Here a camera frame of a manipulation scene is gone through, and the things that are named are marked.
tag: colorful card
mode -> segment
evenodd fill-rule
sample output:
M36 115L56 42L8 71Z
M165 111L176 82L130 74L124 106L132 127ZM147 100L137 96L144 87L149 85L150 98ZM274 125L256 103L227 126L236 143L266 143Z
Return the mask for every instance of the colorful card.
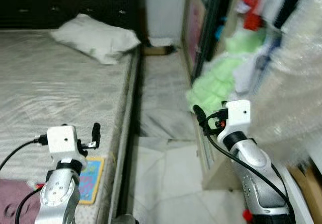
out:
M80 204L93 204L99 187L104 159L100 157L87 158L86 169L80 173Z

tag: floor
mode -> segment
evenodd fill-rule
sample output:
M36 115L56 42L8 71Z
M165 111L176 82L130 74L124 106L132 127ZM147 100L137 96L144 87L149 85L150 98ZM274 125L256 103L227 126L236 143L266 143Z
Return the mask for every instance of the floor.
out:
M180 54L149 56L144 68L128 213L140 224L245 223L241 192L202 190Z

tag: bubble wrap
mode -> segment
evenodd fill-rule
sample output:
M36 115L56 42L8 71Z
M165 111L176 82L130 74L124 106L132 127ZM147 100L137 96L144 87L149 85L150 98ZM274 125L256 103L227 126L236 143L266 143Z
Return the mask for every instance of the bubble wrap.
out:
M322 0L300 0L252 98L250 134L273 158L297 164L322 144Z

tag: white wall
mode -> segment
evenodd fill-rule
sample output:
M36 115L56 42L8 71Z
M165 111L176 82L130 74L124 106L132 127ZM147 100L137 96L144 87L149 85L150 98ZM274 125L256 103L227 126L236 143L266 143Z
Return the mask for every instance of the white wall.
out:
M150 37L180 41L185 0L146 0Z

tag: white joint module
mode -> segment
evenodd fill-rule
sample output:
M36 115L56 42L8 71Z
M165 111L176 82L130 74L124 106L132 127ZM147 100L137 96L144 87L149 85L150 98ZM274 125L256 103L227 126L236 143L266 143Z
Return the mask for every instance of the white joint module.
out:
M225 129L219 134L218 142L222 143L225 137L232 132L241 131L245 135L251 123L251 103L248 100L238 100L226 103L228 119Z
M83 169L86 168L86 159L77 149L77 135L75 127L51 127L47 130L47 138L49 151L55 165L64 159L73 159L81 162Z

